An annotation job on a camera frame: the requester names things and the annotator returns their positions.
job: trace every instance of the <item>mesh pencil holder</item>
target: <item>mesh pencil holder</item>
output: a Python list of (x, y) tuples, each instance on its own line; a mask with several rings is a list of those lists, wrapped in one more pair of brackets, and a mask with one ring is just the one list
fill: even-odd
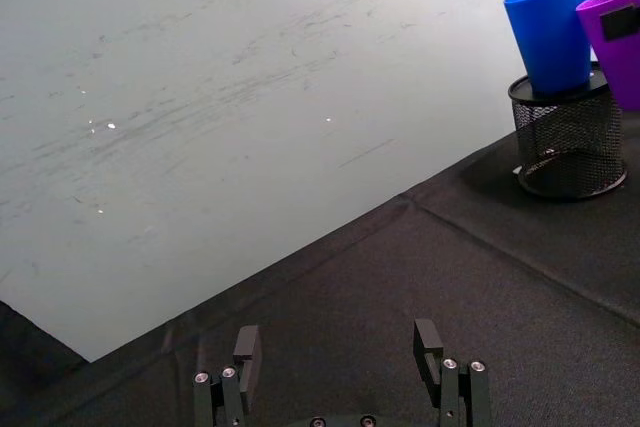
[(620, 185), (621, 112), (597, 62), (588, 83), (544, 96), (528, 77), (509, 87), (522, 167), (520, 185), (528, 192), (558, 200), (577, 200)]

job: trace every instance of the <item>blue cup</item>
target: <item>blue cup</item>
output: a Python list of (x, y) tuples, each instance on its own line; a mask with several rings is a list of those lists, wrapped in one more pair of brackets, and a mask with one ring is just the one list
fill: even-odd
[(591, 49), (576, 7), (585, 0), (505, 0), (533, 88), (555, 94), (584, 84)]

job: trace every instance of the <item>plastic cup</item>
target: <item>plastic cup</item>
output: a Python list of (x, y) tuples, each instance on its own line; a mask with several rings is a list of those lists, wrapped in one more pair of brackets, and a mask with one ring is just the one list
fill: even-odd
[(591, 49), (576, 7), (585, 0), (505, 0), (532, 87), (541, 94), (589, 80)]
[(587, 0), (577, 8), (613, 96), (623, 110), (640, 110), (638, 7), (640, 0)]

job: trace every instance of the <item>black fabric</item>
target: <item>black fabric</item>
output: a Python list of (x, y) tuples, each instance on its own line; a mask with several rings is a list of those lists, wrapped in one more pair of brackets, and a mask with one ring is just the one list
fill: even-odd
[(488, 363), (496, 425), (640, 425), (632, 181), (587, 203), (538, 202), (512, 179), (512, 151), (507, 138), (474, 154), (0, 424), (192, 425), (192, 375), (230, 362), (238, 329), (253, 323), (264, 356), (252, 425), (355, 412), (429, 423), (411, 342), (413, 319), (428, 317), (449, 354)]
[(86, 364), (71, 349), (0, 302), (0, 411)]
[(640, 116), (623, 124), (629, 178), (602, 197), (553, 203), (516, 187), (513, 136), (408, 192), (428, 212), (640, 325)]

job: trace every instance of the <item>table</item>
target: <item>table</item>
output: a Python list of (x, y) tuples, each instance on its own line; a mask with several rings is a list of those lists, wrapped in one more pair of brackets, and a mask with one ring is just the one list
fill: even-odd
[(640, 424), (640, 116), (629, 179), (587, 202), (517, 187), (508, 136), (154, 329), (0, 419), (3, 426), (185, 426), (193, 373), (262, 328), (252, 419), (374, 412), (435, 419), (412, 321), (491, 369), (496, 425)]

